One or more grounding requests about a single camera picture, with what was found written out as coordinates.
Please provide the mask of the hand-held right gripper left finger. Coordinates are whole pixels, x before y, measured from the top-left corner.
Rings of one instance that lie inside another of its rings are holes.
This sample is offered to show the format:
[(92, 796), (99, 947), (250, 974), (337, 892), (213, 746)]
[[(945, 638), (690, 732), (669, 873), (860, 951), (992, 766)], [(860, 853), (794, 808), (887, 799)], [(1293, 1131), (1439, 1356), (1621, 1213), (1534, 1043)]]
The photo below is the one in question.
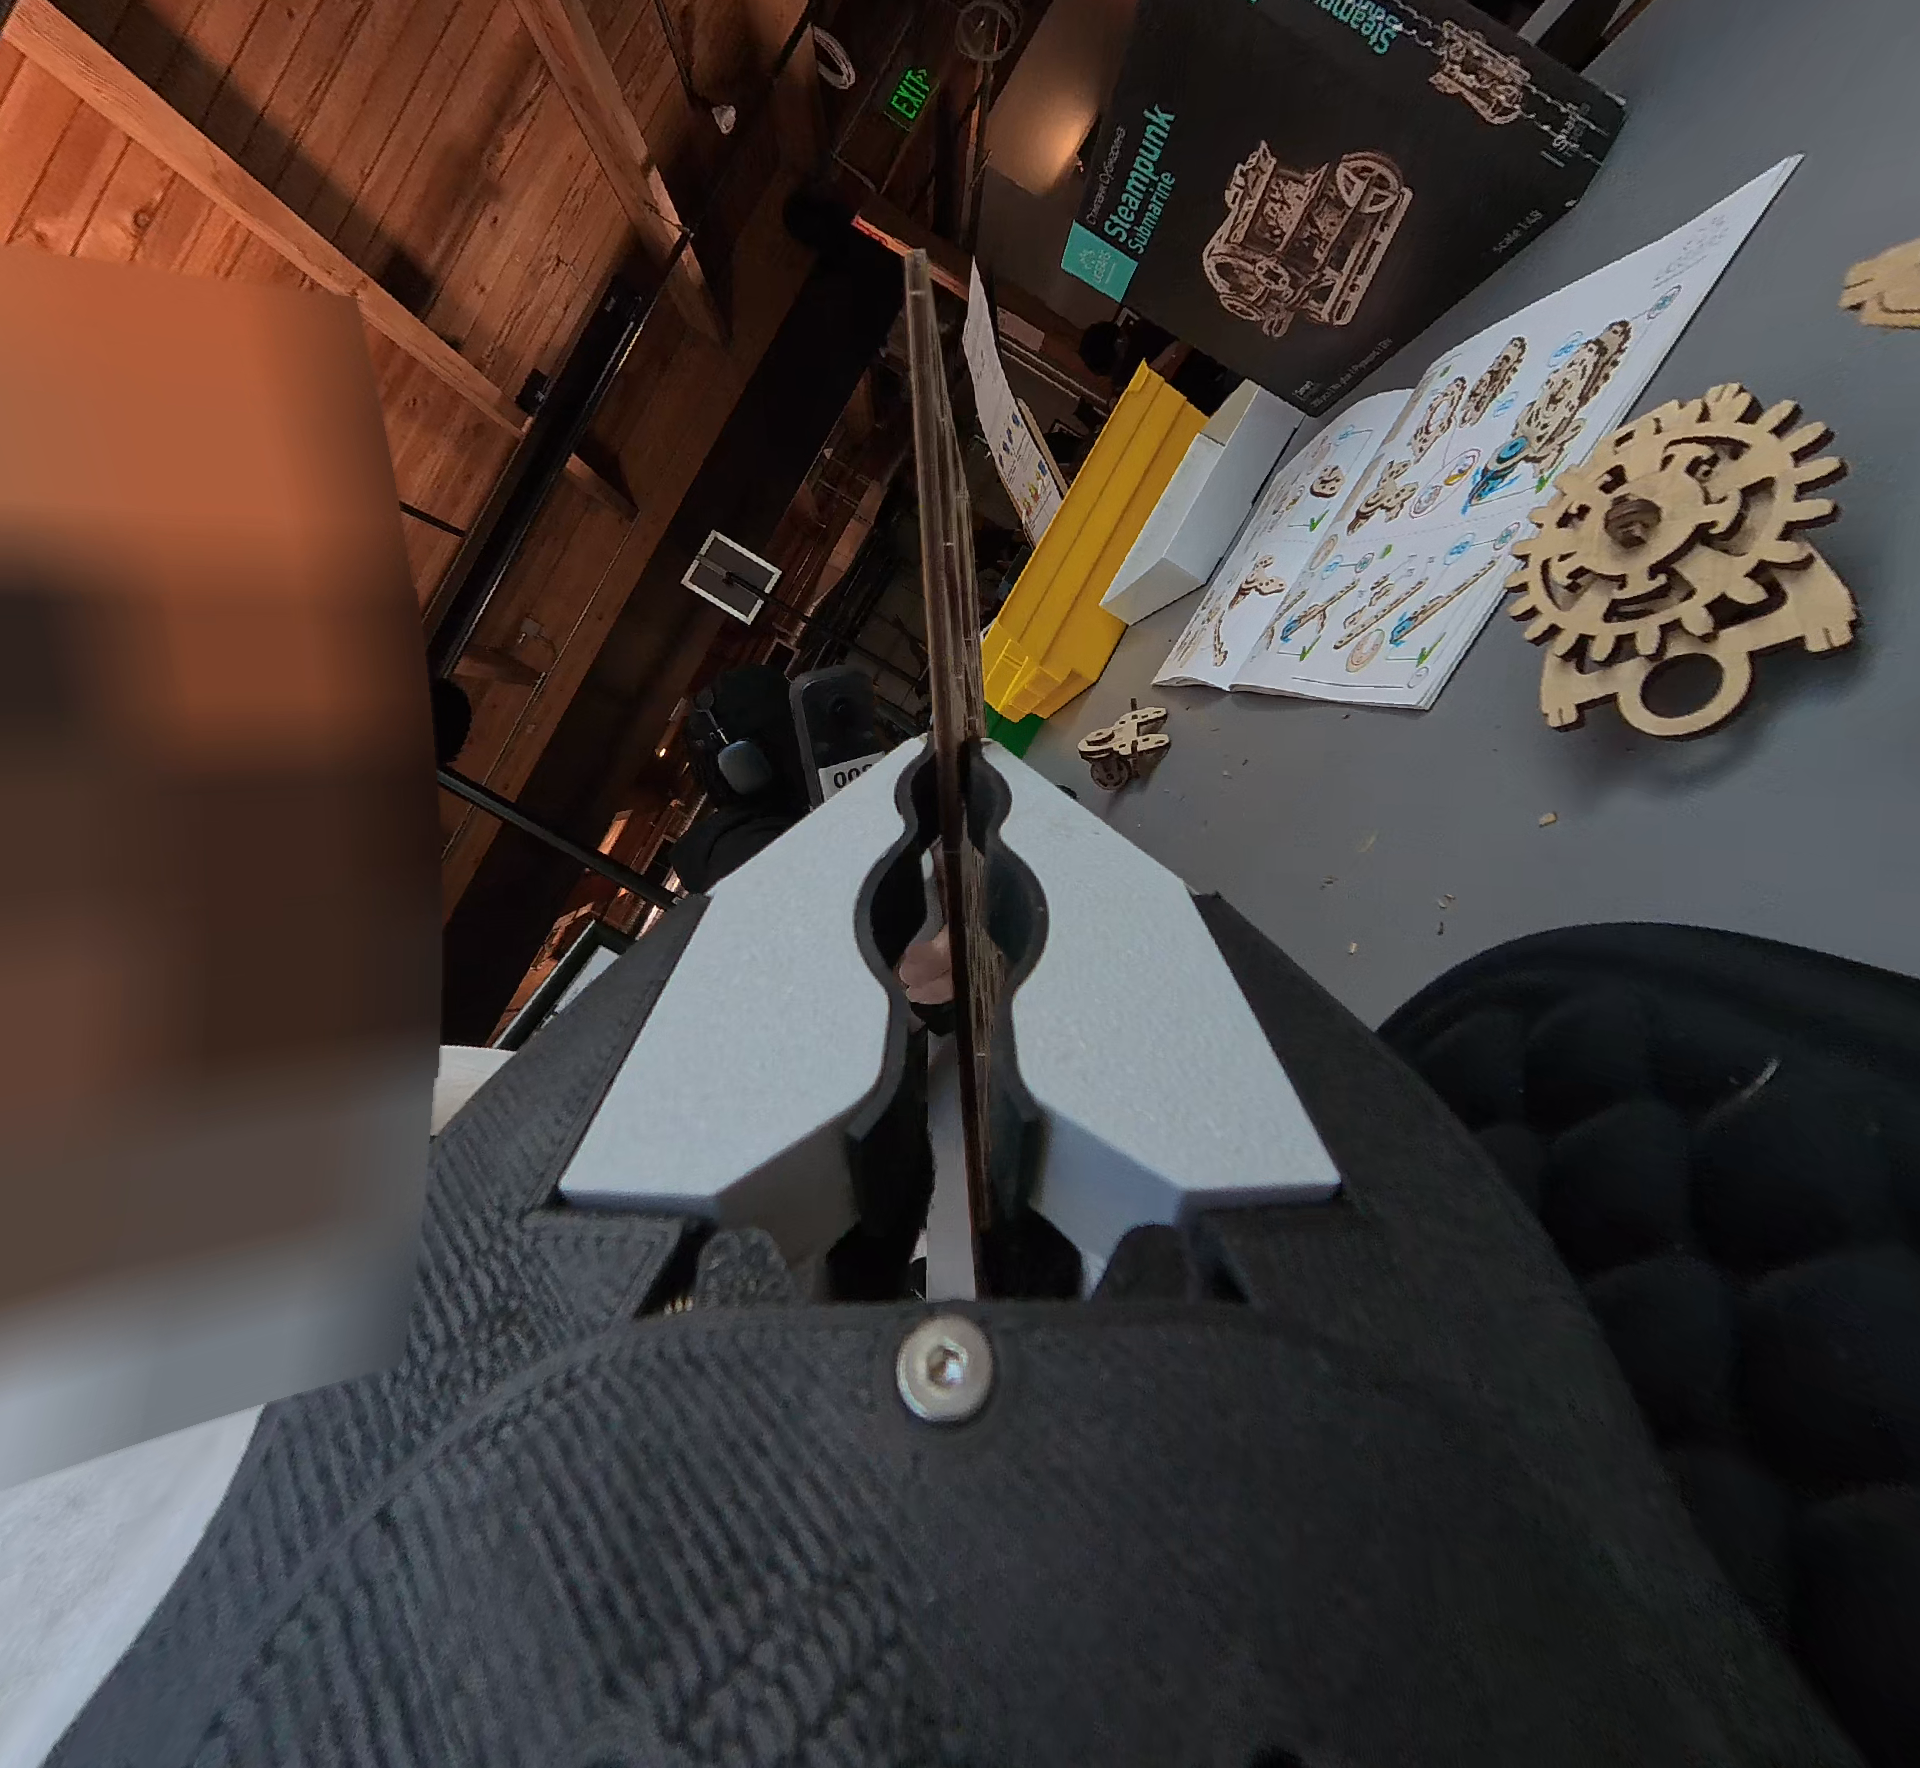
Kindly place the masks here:
[(896, 747), (698, 903), (565, 1207), (756, 1230), (820, 1296), (925, 1296), (941, 1044), (898, 975), (925, 766), (925, 740)]

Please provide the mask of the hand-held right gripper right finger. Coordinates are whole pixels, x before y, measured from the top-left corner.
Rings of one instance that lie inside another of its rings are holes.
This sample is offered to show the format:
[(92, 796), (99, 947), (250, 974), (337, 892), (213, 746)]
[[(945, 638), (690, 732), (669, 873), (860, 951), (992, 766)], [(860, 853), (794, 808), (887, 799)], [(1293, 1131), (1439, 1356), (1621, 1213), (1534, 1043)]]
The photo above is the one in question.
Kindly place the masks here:
[(966, 759), (990, 1277), (1092, 1296), (1123, 1236), (1341, 1179), (1198, 903), (1003, 747)]

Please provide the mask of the wooden puzzle parts sheet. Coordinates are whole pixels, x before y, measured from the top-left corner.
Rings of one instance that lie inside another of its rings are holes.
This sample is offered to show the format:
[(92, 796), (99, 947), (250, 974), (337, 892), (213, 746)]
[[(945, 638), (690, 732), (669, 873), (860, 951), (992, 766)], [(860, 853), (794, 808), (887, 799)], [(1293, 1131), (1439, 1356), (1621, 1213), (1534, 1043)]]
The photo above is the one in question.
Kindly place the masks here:
[(985, 740), (981, 636), (971, 507), (947, 380), (930, 262), (902, 261), (907, 380), (923, 536), (928, 752), (936, 811), (936, 880), (947, 917), (959, 1044), (964, 1204), (974, 1280), (996, 1221), (992, 1178), (992, 1065), (998, 956), (988, 933), (985, 860), (969, 828), (969, 785)]

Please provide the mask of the white square ceiling light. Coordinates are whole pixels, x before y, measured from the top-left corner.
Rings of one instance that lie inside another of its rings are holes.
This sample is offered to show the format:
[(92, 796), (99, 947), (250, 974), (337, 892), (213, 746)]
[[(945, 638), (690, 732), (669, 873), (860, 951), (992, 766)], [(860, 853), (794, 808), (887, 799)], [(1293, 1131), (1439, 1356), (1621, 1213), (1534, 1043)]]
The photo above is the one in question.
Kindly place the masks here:
[(770, 605), (781, 571), (764, 557), (712, 529), (683, 568), (682, 587), (742, 626)]

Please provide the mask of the yellow plastic bin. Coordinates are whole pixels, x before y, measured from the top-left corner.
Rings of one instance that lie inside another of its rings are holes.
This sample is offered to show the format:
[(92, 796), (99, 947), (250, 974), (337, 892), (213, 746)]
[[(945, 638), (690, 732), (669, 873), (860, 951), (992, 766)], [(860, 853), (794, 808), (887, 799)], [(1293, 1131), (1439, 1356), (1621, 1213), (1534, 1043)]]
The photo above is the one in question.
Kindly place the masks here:
[(1089, 689), (1125, 626), (1101, 605), (1206, 416), (1140, 367), (981, 643), (983, 697), (1048, 720)]

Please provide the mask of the small wooden wheeled assembly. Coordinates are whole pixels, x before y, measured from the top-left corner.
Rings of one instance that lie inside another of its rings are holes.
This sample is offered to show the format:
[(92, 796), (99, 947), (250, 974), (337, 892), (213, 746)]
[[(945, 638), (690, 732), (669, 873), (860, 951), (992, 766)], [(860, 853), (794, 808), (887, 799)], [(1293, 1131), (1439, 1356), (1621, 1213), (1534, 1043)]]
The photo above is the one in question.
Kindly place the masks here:
[(1162, 706), (1131, 705), (1111, 726), (1092, 732), (1077, 743), (1092, 783), (1103, 790), (1121, 790), (1146, 778), (1164, 759), (1170, 738)]

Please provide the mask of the white illustrated poster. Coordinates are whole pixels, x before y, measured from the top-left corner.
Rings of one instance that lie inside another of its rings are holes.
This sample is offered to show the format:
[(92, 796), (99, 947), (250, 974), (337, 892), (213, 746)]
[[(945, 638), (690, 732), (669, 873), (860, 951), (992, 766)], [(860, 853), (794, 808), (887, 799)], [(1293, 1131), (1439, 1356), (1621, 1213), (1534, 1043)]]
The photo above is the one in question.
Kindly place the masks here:
[(1039, 546), (1067, 500), (1067, 484), (1026, 405), (1007, 383), (996, 313), (979, 264), (969, 262), (969, 294), (961, 347), (973, 384), (974, 413), (999, 484), (1024, 538)]

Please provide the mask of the white cardboard box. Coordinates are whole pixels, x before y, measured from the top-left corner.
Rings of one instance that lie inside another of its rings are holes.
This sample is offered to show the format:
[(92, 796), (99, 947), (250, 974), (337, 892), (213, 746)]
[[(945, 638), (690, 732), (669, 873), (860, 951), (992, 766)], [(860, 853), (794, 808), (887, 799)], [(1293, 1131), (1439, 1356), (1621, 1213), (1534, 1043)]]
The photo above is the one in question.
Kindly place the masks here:
[(1302, 425), (1300, 409), (1242, 383), (1190, 439), (1101, 610), (1131, 626), (1206, 587)]

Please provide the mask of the wooden gear assembly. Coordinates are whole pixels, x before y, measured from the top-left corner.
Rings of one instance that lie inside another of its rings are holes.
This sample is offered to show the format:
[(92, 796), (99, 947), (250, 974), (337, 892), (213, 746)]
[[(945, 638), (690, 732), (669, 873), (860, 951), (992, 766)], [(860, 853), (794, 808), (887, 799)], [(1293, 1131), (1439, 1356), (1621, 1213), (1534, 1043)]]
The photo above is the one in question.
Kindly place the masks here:
[(1514, 546), (1508, 614), (1542, 645), (1538, 705), (1574, 729), (1604, 702), (1692, 740), (1747, 699), (1766, 651), (1844, 649), (1857, 603), (1808, 541), (1837, 518), (1830, 427), (1741, 384), (1624, 423), (1556, 483)]

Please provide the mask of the black puzzle kit box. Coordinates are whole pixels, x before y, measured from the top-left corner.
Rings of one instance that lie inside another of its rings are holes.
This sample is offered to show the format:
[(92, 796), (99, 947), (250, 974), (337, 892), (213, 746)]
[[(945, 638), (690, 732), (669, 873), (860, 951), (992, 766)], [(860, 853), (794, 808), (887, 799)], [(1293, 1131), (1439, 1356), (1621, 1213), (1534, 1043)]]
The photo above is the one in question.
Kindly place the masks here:
[(1322, 413), (1574, 208), (1622, 121), (1463, 0), (1137, 0), (1062, 268)]

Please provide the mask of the person's white shirt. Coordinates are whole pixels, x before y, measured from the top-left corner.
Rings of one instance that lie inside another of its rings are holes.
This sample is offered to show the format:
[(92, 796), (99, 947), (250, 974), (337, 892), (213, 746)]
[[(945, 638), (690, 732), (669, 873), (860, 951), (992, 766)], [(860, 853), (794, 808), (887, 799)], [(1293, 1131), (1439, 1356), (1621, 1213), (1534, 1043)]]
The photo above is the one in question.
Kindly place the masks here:
[(1, 1493), (1, 1761), (38, 1766), (121, 1658), (231, 1487), (260, 1410)]

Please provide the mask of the illustrated instruction booklet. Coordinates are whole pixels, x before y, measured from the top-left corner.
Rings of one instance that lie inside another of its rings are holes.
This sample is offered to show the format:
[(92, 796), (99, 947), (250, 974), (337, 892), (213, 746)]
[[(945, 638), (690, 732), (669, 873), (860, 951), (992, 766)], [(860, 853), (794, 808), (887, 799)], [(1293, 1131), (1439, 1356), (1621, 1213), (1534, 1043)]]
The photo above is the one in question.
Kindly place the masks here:
[(1268, 475), (1155, 684), (1426, 708), (1558, 475), (1621, 425), (1799, 163), (1332, 416)]

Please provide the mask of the loose wooden puzzle piece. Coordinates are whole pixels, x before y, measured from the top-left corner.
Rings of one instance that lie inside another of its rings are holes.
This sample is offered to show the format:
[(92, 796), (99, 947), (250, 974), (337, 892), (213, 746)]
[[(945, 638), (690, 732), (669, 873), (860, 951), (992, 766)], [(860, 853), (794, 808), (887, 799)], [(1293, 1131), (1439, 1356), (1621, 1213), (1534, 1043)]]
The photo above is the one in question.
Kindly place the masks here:
[(1837, 305), (1860, 324), (1881, 329), (1918, 329), (1920, 322), (1920, 241), (1890, 245), (1876, 255), (1851, 264), (1842, 277)]

